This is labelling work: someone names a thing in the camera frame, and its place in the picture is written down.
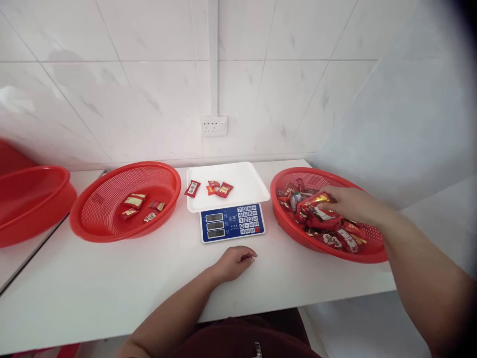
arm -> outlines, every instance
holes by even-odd
[[[337,203],[319,206],[378,228],[407,314],[434,354],[445,354],[465,325],[476,283],[407,218],[365,191],[326,186]]]
[[[118,358],[166,357],[193,331],[212,291],[239,277],[254,261],[254,250],[228,248],[216,264],[164,301],[134,331]]]

forearm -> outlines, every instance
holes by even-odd
[[[464,324],[475,282],[401,214],[377,226],[404,308],[430,349],[445,352]]]
[[[130,357],[138,347],[151,357],[166,357],[193,331],[219,285],[210,268],[164,301],[131,335],[120,357]]]

person's left hand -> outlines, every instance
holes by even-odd
[[[257,253],[247,246],[235,246],[225,250],[222,257],[210,267],[219,284],[238,278],[254,261]]]

white pipe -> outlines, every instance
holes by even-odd
[[[209,0],[210,116],[219,116],[219,0]]]

blue scale panel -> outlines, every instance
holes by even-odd
[[[204,244],[264,234],[262,207],[257,203],[203,211],[200,229]]]

